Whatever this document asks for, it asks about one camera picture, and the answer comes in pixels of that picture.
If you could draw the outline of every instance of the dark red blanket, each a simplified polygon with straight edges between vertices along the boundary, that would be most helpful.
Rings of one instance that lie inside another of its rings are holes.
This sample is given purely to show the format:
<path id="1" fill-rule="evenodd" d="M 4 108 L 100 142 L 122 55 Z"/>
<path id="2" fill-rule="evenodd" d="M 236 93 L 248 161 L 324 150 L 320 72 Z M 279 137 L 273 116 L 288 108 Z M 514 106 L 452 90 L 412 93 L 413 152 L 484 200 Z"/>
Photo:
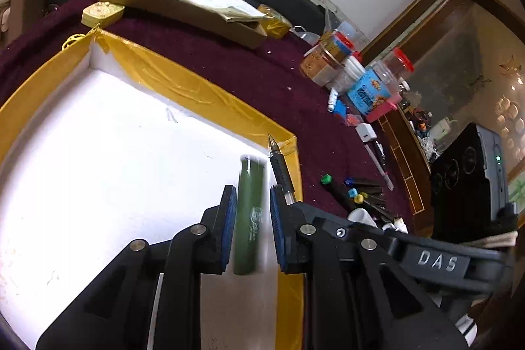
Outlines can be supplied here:
<path id="1" fill-rule="evenodd" d="M 96 0 L 73 0 L 41 20 L 0 54 L 0 105 L 74 33 L 86 33 L 82 10 Z M 187 24 L 138 10 L 108 31 L 182 64 L 219 85 L 293 132 L 298 139 L 304 200 L 330 213 L 346 212 L 319 184 L 323 174 L 384 181 L 353 128 L 326 111 L 327 92 L 301 75 L 308 45 L 294 35 L 268 39 L 255 51 Z M 386 141 L 382 133 L 379 140 Z M 403 179 L 390 152 L 388 172 L 394 191 L 385 188 L 388 209 L 413 224 Z"/>

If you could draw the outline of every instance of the metal screw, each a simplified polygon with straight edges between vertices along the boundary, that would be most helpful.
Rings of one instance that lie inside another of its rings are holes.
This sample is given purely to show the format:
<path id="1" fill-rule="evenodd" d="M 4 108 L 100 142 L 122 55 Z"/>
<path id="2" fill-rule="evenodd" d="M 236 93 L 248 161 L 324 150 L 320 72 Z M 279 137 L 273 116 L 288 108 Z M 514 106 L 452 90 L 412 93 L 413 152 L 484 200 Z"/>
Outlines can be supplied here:
<path id="1" fill-rule="evenodd" d="M 377 243 L 373 239 L 363 239 L 361 241 L 361 246 L 367 251 L 373 251 L 377 248 Z"/>
<path id="2" fill-rule="evenodd" d="M 312 226 L 311 224 L 303 224 L 300 227 L 300 231 L 302 234 L 309 236 L 309 235 L 313 235 L 316 232 L 316 228 Z"/>
<path id="3" fill-rule="evenodd" d="M 195 224 L 192 226 L 190 231 L 197 236 L 203 235 L 206 232 L 206 226 L 204 224 Z"/>
<path id="4" fill-rule="evenodd" d="M 146 241 L 142 239 L 135 239 L 130 243 L 130 249 L 132 251 L 142 251 L 146 247 Z"/>

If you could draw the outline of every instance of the plastic jar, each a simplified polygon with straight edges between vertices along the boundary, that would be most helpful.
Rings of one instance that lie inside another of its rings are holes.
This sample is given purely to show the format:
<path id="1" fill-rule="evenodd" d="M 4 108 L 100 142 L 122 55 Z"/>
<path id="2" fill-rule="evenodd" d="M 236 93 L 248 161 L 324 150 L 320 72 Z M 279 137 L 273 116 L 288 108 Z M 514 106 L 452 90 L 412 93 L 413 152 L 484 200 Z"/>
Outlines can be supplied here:
<path id="1" fill-rule="evenodd" d="M 319 41 L 336 61 L 342 62 L 355 51 L 354 44 L 341 32 L 333 31 L 329 37 Z"/>
<path id="2" fill-rule="evenodd" d="M 363 115 L 370 114 L 390 97 L 397 95 L 399 79 L 408 77 L 414 71 L 414 66 L 400 49 L 394 49 L 385 58 L 386 63 L 376 61 L 369 64 L 363 76 L 347 93 L 350 101 Z"/>
<path id="3" fill-rule="evenodd" d="M 319 86 L 325 86 L 343 69 L 341 63 L 322 45 L 314 47 L 299 67 L 306 76 Z"/>
<path id="4" fill-rule="evenodd" d="M 348 23 L 348 21 L 342 21 L 337 26 L 336 30 L 344 34 L 350 42 L 355 46 L 355 49 L 361 51 L 365 46 L 368 45 L 367 37 L 355 28 L 354 25 Z"/>
<path id="5" fill-rule="evenodd" d="M 397 78 L 407 79 L 414 71 L 414 65 L 398 47 L 394 48 L 383 58 L 383 63 L 390 72 Z"/>
<path id="6" fill-rule="evenodd" d="M 334 89 L 338 94 L 349 90 L 364 73 L 364 67 L 354 56 L 346 58 L 343 64 L 345 68 L 326 85 L 328 89 Z"/>

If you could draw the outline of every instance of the green cylinder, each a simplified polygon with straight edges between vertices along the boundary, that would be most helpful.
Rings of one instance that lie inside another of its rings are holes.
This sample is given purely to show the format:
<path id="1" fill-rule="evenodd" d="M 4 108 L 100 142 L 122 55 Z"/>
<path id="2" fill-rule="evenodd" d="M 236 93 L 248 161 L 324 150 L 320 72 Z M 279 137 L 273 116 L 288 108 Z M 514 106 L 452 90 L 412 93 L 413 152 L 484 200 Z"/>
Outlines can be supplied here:
<path id="1" fill-rule="evenodd" d="M 257 267 L 263 213 L 264 164 L 255 157 L 241 158 L 235 218 L 234 273 L 250 274 Z"/>

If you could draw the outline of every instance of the white charger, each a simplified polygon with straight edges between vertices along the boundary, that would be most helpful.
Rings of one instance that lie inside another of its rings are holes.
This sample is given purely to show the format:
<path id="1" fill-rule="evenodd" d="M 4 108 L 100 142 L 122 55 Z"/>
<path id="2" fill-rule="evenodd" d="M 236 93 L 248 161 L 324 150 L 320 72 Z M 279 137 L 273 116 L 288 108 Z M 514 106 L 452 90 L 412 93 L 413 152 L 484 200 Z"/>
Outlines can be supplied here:
<path id="1" fill-rule="evenodd" d="M 358 132 L 359 138 L 363 143 L 368 143 L 377 138 L 374 128 L 372 128 L 370 124 L 359 124 L 355 127 L 355 130 Z"/>

